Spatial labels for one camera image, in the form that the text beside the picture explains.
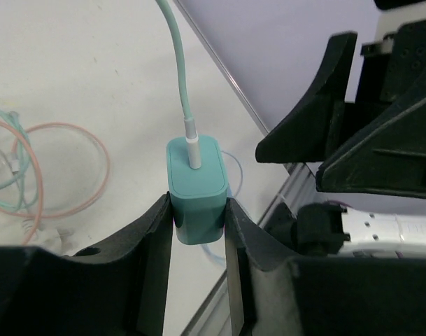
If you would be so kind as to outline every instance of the white table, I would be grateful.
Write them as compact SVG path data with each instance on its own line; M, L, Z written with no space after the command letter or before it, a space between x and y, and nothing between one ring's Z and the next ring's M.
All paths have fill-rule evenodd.
M241 161L239 200L256 221L287 173L256 163L260 131L178 11L176 16L198 130ZM183 135L176 83L169 30L153 0L0 1L0 107L19 112L24 126L58 120L86 127L112 157L105 195L58 222L76 228L69 253L132 222L168 189L166 144ZM65 130L33 134L31 141L43 168L47 208L74 205L92 192L99 158L89 141ZM225 159L236 188L239 171ZM180 334L221 273L200 247L174 238L165 335Z

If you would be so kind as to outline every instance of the black plastic part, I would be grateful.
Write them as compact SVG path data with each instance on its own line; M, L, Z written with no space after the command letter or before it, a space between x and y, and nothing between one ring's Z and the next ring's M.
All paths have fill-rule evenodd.
M297 250L297 221L284 202L276 206L264 229L282 245Z
M404 95L426 68L426 20L401 26L393 50L381 90L383 102Z
M339 142L337 147L329 149L327 157L330 157L341 144L344 144L355 133L359 132L363 127L367 126L372 120L379 117L389 104L382 103L345 103L345 112L341 121L340 130L335 131L336 141Z
M163 195L74 257L0 247L0 335L161 335L171 243Z
M298 256L234 200L225 241L233 335L426 335L426 260Z
M346 210L335 204L309 204L298 211L297 249L304 256L337 254L350 235L343 231L341 214Z
M426 68L319 168L320 191L426 198Z
M389 54L365 57L355 98L356 103L385 103L381 100L381 92L389 61Z
M419 4L420 2L426 2L426 0L374 0L376 7L382 11Z
M333 130L332 124L339 123L343 117L334 106L344 102L356 40L354 32L329 39L322 64L306 94L257 145L258 162L317 162L325 159L328 138L332 141L333 137L329 135L329 129Z

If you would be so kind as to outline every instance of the power adapter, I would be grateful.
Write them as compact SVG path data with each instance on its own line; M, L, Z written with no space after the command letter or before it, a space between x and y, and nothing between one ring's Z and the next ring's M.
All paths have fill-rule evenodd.
M221 238L229 188L218 142L199 136L201 167L190 167L185 137L166 147L169 193L177 238L187 245L207 244Z

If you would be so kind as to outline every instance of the screw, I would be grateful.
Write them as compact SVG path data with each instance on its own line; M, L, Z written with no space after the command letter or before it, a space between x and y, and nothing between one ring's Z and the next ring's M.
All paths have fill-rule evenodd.
M412 64L411 64L411 68L412 68L412 70L416 70L417 68L419 68L421 66L421 62L420 61L414 61Z

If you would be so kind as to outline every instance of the pink cable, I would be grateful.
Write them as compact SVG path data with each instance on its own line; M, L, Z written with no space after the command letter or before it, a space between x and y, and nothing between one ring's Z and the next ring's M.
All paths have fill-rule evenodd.
M34 173L36 175L37 179L37 190L38 190L38 206L37 206L37 213L35 215L31 215L32 218L34 218L34 224L26 237L24 238L23 245L28 244L29 240L31 240L32 236L34 235L35 231L37 230L38 226L40 225L40 220L42 218L43 213L43 179L42 179L42 173L40 170L40 166L38 165L38 160L36 155L34 154L34 151L32 150L31 146L28 144L26 139L22 136L22 134L17 131L15 128L11 127L10 125L1 122L0 121L0 127L8 130L10 133L15 135L15 137L22 143L24 146L24 149L29 154L29 157L31 158L32 166L34 167Z
M0 126L6 128L7 130L10 130L16 136L16 140L14 141L14 144L13 144L13 147L12 147L13 153L17 150L17 144L18 144L18 141L20 141L23 145L27 144L28 148L30 149L32 154L34 154L31 146L27 143L26 139L18 131L16 131L14 128L10 127L7 124L4 124L3 122L0 122ZM24 245L26 245L29 242L29 240L32 238L33 234L35 233L35 231L37 230L37 228L40 224L41 219L56 219L56 218L63 218L63 217L71 216L71 215L74 215L74 214L76 214L76 213L78 213L82 210L85 210L90 205L92 205L95 201L97 201L97 199L104 192L105 187L107 185L108 177L110 176L111 159L110 159L110 155L108 154L107 148L105 147L105 145L102 143L102 141L97 136L95 136L93 133L89 132L85 128L77 126L77 125L68 124L66 122L47 122L45 124L40 124L40 125L33 126L31 128L26 129L26 133L32 133L36 130L44 130L46 128L53 128L53 127L73 128L73 129L78 130L82 133L85 133L89 137L93 138L99 144L102 151L104 152L104 155L106 156L106 174L105 174L104 179L103 179L101 185L99 186L98 190L93 194L93 196L91 196L89 199L87 199L82 204L79 204L78 206L75 206L74 208L69 209L67 211L54 213L53 215L43 215L43 177L42 177L42 174L41 174L41 170L37 169L34 165L34 162L33 162L34 170L36 171L37 185L40 184L41 185L40 188L42 188L42 191L40 191L40 188L38 189L38 209L37 209L37 213L32 214L32 213L10 212L10 211L7 211L7 210L2 209L0 207L0 212L2 212L4 214L16 216L16 217L22 217L22 218L35 218L34 225L33 225L32 229L29 231L27 238L23 242ZM26 146L24 146L24 147L27 150L28 154L31 156L31 160L32 160L32 155L29 152L28 148Z

